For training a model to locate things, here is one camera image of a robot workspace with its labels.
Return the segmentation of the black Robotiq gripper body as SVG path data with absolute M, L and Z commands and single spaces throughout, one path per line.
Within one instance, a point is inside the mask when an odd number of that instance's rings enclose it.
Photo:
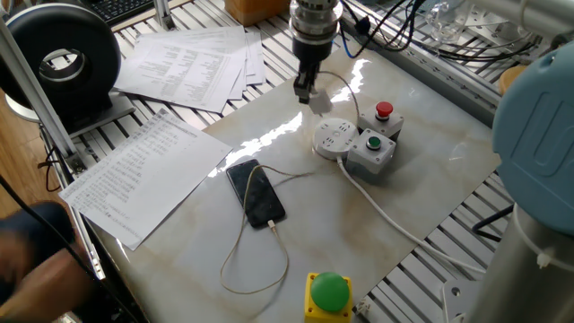
M 300 61 L 299 73 L 303 74 L 314 69 L 318 69 L 332 50 L 331 41 L 324 44 L 308 44 L 295 39 L 292 44 L 292 52 Z

